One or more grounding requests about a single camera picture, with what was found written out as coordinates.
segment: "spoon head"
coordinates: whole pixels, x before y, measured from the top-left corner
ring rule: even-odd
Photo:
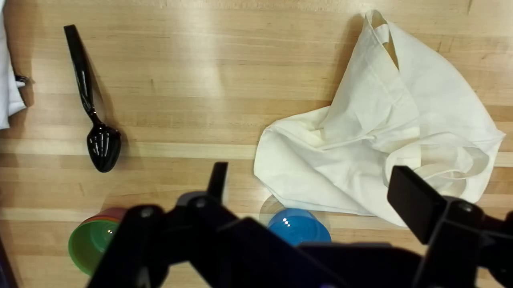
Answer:
[[[86,147],[96,170],[107,173],[117,162],[122,149],[122,136],[117,130],[107,125],[94,125],[86,136]]]

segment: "blue bowl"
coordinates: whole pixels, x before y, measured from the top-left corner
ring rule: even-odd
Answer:
[[[332,242],[329,231],[304,210],[287,208],[269,221],[269,231],[292,247],[308,242]]]

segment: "crumpled white towel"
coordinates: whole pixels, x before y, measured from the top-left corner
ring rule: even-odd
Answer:
[[[5,23],[2,13],[3,5],[5,0],[0,0],[0,130],[10,128],[8,117],[26,107],[16,85],[10,50],[6,47]]]
[[[386,202],[394,165],[476,202],[502,139],[454,66],[372,11],[332,106],[268,127],[255,175],[285,207],[404,226]]]

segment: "spoon handle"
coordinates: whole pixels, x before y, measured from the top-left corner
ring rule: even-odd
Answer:
[[[86,63],[86,55],[75,26],[64,26],[64,34],[70,53],[70,59],[75,67],[75,77],[80,93],[80,101],[83,111],[91,119],[94,125],[99,125],[101,120],[96,115],[94,104],[93,104],[93,85],[91,85],[91,74]]]

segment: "wooden countertop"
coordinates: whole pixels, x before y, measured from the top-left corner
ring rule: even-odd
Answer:
[[[479,205],[513,208],[513,2],[503,0],[11,0],[13,64],[34,83],[27,111],[0,131],[0,235],[21,287],[85,287],[70,231],[106,207],[175,205],[231,162],[229,207],[261,218],[269,194],[252,175],[261,130],[330,104],[361,31],[361,13],[389,21],[446,56],[506,133]],[[122,128],[119,165],[90,163],[90,130],[62,26],[77,24]],[[422,251],[409,231],[373,218],[324,215],[338,242],[391,242]],[[170,287],[205,287],[187,266]],[[498,287],[486,272],[481,287]]]

